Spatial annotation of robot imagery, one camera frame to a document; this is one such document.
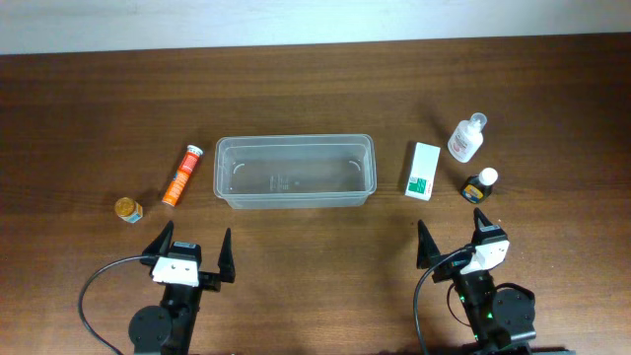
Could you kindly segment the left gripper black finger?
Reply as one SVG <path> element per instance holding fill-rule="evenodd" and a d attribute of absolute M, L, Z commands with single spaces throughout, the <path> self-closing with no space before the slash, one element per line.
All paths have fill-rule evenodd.
<path fill-rule="evenodd" d="M 228 228 L 224 240 L 220 255 L 218 258 L 219 277 L 222 283 L 234 283 L 236 280 L 236 267 L 234 262 L 234 256 L 232 251 L 232 232 Z"/>
<path fill-rule="evenodd" d="M 162 232 L 142 251 L 140 262 L 143 265 L 153 267 L 158 258 L 166 256 L 171 245 L 174 232 L 174 222 L 169 221 Z"/>

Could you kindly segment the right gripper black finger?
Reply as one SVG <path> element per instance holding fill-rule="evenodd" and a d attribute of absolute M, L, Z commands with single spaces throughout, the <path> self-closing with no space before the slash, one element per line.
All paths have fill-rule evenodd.
<path fill-rule="evenodd" d="M 427 226 L 422 220 L 417 223 L 418 228 L 418 250 L 416 267 L 418 269 L 429 269 L 438 263 L 441 253 L 431 236 Z"/>
<path fill-rule="evenodd" d="M 492 224 L 478 207 L 473 210 L 473 220 L 475 230 L 471 241 L 475 245 L 493 243 L 500 237 L 500 227 Z"/>

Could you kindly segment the dark white-cap bottle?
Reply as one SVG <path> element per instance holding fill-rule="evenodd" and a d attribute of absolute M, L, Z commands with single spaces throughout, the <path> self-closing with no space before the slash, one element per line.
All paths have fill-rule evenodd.
<path fill-rule="evenodd" d="M 485 168 L 478 175 L 469 177 L 461 187 L 460 195 L 472 204 L 483 202 L 493 191 L 499 174 L 493 168 Z"/>

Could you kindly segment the white green medicine box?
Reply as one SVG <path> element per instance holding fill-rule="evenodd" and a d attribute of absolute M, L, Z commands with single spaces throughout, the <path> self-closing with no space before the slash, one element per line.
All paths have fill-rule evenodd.
<path fill-rule="evenodd" d="M 404 194 L 429 201 L 434 188 L 434 179 L 441 149 L 436 146 L 416 143 Z"/>

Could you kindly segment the white clear-cap bottle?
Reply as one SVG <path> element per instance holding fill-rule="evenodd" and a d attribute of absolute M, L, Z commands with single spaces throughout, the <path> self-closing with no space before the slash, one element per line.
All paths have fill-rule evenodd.
<path fill-rule="evenodd" d="M 460 163 L 467 163 L 483 143 L 482 130 L 487 123 L 484 113 L 476 112 L 462 120 L 448 141 L 448 150 Z"/>

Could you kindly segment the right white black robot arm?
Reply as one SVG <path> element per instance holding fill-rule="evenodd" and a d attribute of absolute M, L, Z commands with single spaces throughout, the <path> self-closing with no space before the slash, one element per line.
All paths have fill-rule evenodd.
<path fill-rule="evenodd" d="M 419 318 L 421 287 L 427 279 L 452 281 L 474 335 L 474 354 L 529 354 L 536 338 L 535 296 L 515 283 L 495 284 L 490 271 L 506 259 L 508 234 L 483 212 L 473 210 L 471 241 L 450 253 L 440 253 L 423 221 L 417 223 L 416 267 L 424 271 L 413 296 L 415 330 L 422 351 L 429 348 Z"/>

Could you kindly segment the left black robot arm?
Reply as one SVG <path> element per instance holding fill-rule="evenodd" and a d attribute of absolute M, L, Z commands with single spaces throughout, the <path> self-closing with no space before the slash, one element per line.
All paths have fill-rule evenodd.
<path fill-rule="evenodd" d="M 157 306 L 139 310 L 131 319 L 128 335 L 136 354 L 186 354 L 205 291 L 218 293 L 225 283 L 234 283 L 236 268 L 232 233 L 226 231 L 217 272 L 200 269 L 201 246 L 174 242 L 175 224 L 170 221 L 142 252 L 141 263 L 150 268 L 152 280 L 165 287 Z"/>

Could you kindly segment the clear plastic container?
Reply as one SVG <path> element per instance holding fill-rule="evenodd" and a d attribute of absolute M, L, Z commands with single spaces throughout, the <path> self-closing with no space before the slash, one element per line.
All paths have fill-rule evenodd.
<path fill-rule="evenodd" d="M 361 206 L 377 189 L 374 141 L 367 134 L 224 137 L 213 187 L 236 210 Z"/>

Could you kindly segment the small gold-lid jar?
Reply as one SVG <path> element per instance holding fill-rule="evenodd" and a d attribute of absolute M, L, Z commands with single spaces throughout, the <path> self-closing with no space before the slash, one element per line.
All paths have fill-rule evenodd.
<path fill-rule="evenodd" d="M 143 217 L 143 207 L 134 199 L 121 197 L 114 204 L 116 215 L 127 223 L 134 224 Z"/>

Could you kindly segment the orange tablet tube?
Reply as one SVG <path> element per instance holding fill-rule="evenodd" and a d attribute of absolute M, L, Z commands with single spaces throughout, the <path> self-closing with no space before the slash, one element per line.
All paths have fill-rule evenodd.
<path fill-rule="evenodd" d="M 170 206 L 176 206 L 183 191 L 190 179 L 197 163 L 203 156 L 204 152 L 201 148 L 188 145 L 186 152 L 180 162 L 178 168 L 175 171 L 175 175 L 171 183 L 169 184 L 162 202 Z"/>

